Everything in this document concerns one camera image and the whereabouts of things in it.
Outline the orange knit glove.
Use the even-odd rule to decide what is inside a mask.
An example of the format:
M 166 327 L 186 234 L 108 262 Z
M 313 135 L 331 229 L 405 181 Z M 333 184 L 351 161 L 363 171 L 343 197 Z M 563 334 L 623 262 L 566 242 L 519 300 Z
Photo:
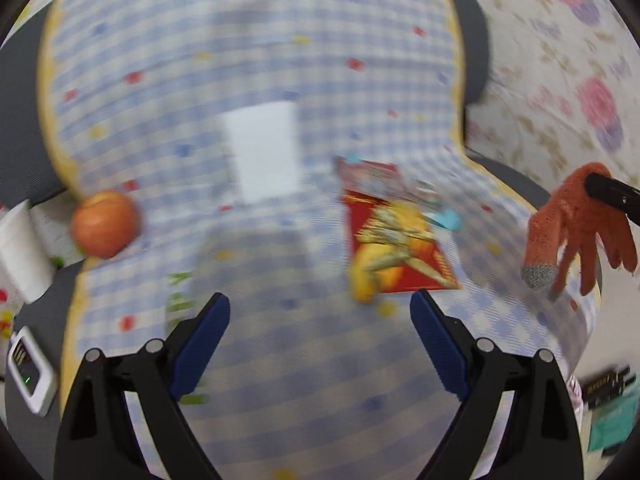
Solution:
M 528 222 L 521 276 L 531 289 L 548 288 L 558 296 L 565 288 L 572 262 L 580 260 L 580 293 L 589 294 L 597 283 L 598 246 L 610 267 L 632 273 L 639 257 L 626 214 L 588 196 L 585 178 L 592 172 L 612 177 L 600 162 L 572 172 Z

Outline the red yellow snack packet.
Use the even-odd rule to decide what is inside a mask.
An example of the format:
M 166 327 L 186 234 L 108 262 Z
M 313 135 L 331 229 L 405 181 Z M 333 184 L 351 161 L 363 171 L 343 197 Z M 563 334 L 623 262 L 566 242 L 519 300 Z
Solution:
M 381 294 L 457 289 L 460 284 L 418 207 L 403 200 L 347 191 L 352 298 L 370 304 Z

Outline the pink small packet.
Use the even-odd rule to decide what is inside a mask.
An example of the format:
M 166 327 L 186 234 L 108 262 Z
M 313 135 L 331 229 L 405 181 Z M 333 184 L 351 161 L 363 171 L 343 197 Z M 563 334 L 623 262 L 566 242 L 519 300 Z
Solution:
M 433 210 L 442 208 L 442 196 L 434 184 L 413 177 L 394 164 L 335 156 L 334 168 L 346 192 L 379 200 L 406 200 Z

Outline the black object on floor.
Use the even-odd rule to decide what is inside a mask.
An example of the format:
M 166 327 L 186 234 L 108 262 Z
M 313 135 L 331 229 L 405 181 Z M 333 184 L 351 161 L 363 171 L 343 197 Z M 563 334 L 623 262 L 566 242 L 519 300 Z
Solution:
M 621 396 L 627 388 L 637 380 L 637 375 L 629 366 L 606 370 L 599 376 L 587 380 L 580 385 L 582 388 L 582 402 L 588 410 L 600 408 L 601 405 Z

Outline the white power bank device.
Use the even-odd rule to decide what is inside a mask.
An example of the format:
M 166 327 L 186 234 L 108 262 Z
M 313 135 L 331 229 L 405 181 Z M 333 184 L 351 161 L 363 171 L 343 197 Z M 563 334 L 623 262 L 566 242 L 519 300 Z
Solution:
M 14 333 L 10 341 L 10 375 L 29 411 L 44 417 L 58 391 L 58 376 L 27 326 Z

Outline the floral print sheet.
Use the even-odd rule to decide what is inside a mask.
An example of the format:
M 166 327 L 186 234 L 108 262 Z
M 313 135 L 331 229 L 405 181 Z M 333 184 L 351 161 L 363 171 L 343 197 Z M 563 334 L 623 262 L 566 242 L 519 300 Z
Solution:
M 553 190 L 586 162 L 639 183 L 639 48 L 608 0 L 478 0 L 491 34 L 470 151 Z

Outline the white toilet paper roll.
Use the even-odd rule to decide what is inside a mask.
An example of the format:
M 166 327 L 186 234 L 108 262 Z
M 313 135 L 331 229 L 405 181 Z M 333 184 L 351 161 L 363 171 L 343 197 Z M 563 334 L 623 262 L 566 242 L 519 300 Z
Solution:
M 13 207 L 2 219 L 1 265 L 26 304 L 41 298 L 53 284 L 55 267 L 32 223 L 29 200 Z

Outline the red apple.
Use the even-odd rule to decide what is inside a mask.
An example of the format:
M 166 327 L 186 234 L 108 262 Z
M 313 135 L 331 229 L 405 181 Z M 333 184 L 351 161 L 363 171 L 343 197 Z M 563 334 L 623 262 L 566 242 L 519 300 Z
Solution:
M 140 234 L 138 207 L 117 191 L 94 194 L 75 209 L 70 232 L 76 245 L 90 257 L 109 259 L 130 245 Z

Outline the grey office chair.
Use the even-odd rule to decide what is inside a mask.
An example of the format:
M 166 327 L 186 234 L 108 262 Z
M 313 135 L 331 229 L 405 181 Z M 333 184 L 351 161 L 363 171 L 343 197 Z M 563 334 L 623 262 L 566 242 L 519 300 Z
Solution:
M 32 197 L 52 195 L 52 185 L 54 182 L 52 166 L 48 159 L 46 150 L 44 149 L 43 138 L 36 123 L 35 112 L 36 43 L 38 40 L 42 39 L 43 36 L 43 21 L 36 21 L 35 24 L 29 26 L 26 32 L 21 34 L 20 38 L 15 41 L 15 44 L 10 47 L 9 51 L 2 55 L 1 58 L 1 66 L 6 71 L 6 81 L 1 87 L 1 156 L 9 164 L 8 175 L 11 178 L 11 183 L 5 185 L 1 192 L 4 196 L 12 198 L 16 197 L 20 193 L 26 193 Z M 234 324 L 232 318 L 233 302 L 229 297 L 227 298 L 230 301 L 230 322 L 215 351 L 226 344 L 226 331 Z M 465 325 L 465 322 L 463 322 L 461 318 L 457 319 Z M 422 344 L 412 321 L 411 326 L 413 329 L 412 340 Z M 490 339 L 483 334 L 472 333 L 470 330 L 469 332 L 475 338 L 486 337 Z M 140 346 L 133 352 L 119 353 L 116 354 L 116 356 L 123 356 L 124 354 L 137 352 L 147 341 L 151 339 L 153 338 L 142 342 L 142 344 L 140 344 Z M 506 353 L 518 354 L 519 356 L 533 356 L 540 349 L 526 354 L 507 352 L 503 349 L 501 350 Z M 430 367 L 432 376 L 440 381 L 425 348 L 424 351 L 425 362 L 427 362 L 427 365 Z M 195 389 L 178 401 L 179 408 L 182 401 L 194 396 Z M 55 431 L 54 435 L 55 446 L 56 441 L 58 440 L 58 430 L 61 426 L 64 408 L 69 394 L 70 391 L 64 392 L 58 397 L 62 408 L 62 415 L 58 421 L 58 429 Z M 423 461 L 420 473 L 436 451 L 436 448 L 434 448 L 430 455 Z M 52 456 L 53 477 L 54 459 L 55 447 Z

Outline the blue checked cloth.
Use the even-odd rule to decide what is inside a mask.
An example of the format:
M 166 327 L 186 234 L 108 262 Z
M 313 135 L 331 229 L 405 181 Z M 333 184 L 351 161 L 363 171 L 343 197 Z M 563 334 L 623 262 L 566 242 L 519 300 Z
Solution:
M 442 310 L 570 374 L 596 295 L 522 281 L 532 208 L 462 144 L 462 35 L 452 0 L 56 0 L 38 84 L 55 169 L 80 195 L 140 208 L 141 236 L 85 267 L 72 355 L 165 336 L 208 296 L 233 326 L 183 405 L 230 479 L 410 479 L 457 400 L 412 340 L 410 292 L 352 298 L 334 157 L 431 182 L 457 232 L 415 202 L 460 287 Z M 220 116 L 296 104 L 299 192 L 241 202 Z

